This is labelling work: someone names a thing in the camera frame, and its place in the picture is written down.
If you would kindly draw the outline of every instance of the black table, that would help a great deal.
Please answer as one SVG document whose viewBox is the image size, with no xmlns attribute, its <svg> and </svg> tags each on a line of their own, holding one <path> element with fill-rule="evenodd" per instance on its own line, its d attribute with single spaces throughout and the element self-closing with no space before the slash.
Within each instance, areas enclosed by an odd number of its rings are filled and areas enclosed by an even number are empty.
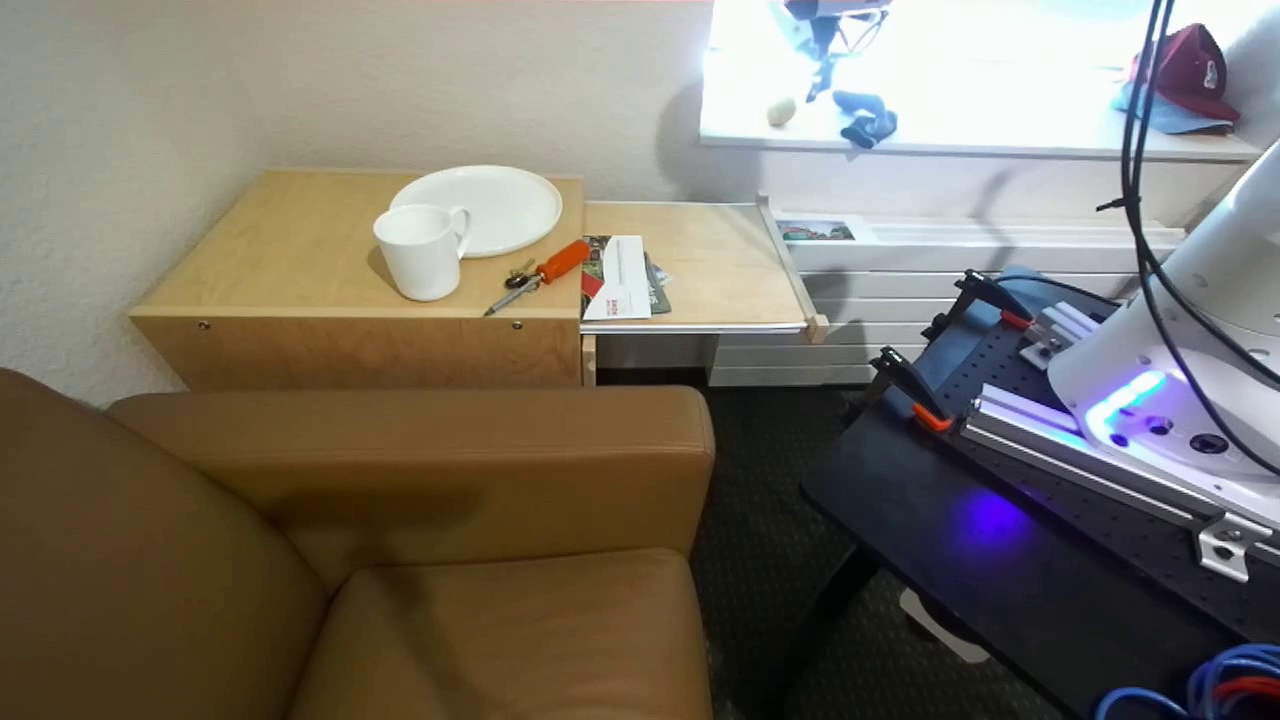
<svg viewBox="0 0 1280 720">
<path fill-rule="evenodd" d="M 1107 313 L 1045 281 L 1005 288 L 1025 303 L 1068 295 Z M 1028 370 L 1017 350 L 1019 336 L 997 329 L 990 313 L 958 308 L 913 370 L 947 412 L 962 412 L 982 381 Z M 1182 673 L 1213 653 L 1280 635 L 1276 573 L 1221 579 L 1197 568 L 1182 528 L 1030 467 L 990 474 L 973 448 L 913 430 L 883 381 L 805 482 L 805 498 L 853 535 L 853 553 L 817 595 L 799 656 L 875 565 L 1071 718 L 1121 685 L 1179 693 Z"/>
</svg>

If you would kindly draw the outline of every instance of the floor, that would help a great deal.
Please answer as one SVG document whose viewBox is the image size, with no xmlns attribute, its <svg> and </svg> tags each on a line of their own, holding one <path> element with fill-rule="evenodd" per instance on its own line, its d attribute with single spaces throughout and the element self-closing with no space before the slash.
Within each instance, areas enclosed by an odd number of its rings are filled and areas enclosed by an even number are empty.
<svg viewBox="0 0 1280 720">
<path fill-rule="evenodd" d="M 717 482 L 693 573 L 717 653 L 721 720 L 757 720 L 751 689 L 777 675 L 794 612 L 847 539 L 794 492 L 805 467 L 853 408 L 840 387 L 713 387 Z M 903 583 L 875 573 L 829 646 L 799 673 L 782 720 L 1061 720 L 999 662 L 962 663 L 896 603 Z"/>
</svg>

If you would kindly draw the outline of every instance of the white paper cup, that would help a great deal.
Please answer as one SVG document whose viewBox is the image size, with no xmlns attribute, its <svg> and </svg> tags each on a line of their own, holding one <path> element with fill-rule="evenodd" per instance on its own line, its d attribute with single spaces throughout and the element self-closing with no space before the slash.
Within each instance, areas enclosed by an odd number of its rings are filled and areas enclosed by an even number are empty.
<svg viewBox="0 0 1280 720">
<path fill-rule="evenodd" d="M 372 236 L 387 259 L 390 283 L 407 302 L 438 302 L 455 294 L 466 228 L 466 209 L 438 205 L 390 205 L 372 219 Z"/>
</svg>

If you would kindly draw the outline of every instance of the armchair seat cushion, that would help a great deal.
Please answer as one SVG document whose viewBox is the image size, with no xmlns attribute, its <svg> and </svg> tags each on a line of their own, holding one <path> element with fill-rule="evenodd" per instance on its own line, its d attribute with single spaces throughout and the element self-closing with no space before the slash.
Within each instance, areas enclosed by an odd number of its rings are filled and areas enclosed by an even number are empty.
<svg viewBox="0 0 1280 720">
<path fill-rule="evenodd" d="M 713 718 L 686 559 L 668 548 L 363 568 L 320 633 L 295 720 Z"/>
</svg>

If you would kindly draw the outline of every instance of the window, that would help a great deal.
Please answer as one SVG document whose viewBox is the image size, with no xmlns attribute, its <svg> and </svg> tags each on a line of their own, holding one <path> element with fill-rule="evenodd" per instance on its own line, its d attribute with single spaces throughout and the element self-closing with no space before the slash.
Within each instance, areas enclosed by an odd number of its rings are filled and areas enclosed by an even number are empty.
<svg viewBox="0 0 1280 720">
<path fill-rule="evenodd" d="M 901 118 L 883 151 L 1100 157 L 1121 145 L 1112 102 L 1142 20 L 1147 0 L 896 0 L 863 43 L 859 20 L 840 26 L 833 87 L 883 97 Z M 817 77 L 805 41 L 808 26 L 782 0 L 717 0 L 702 142 L 847 149 L 847 118 L 829 97 L 805 102 Z M 1150 151 L 1163 145 L 1215 161 L 1254 157 L 1236 137 L 1157 137 Z"/>
</svg>

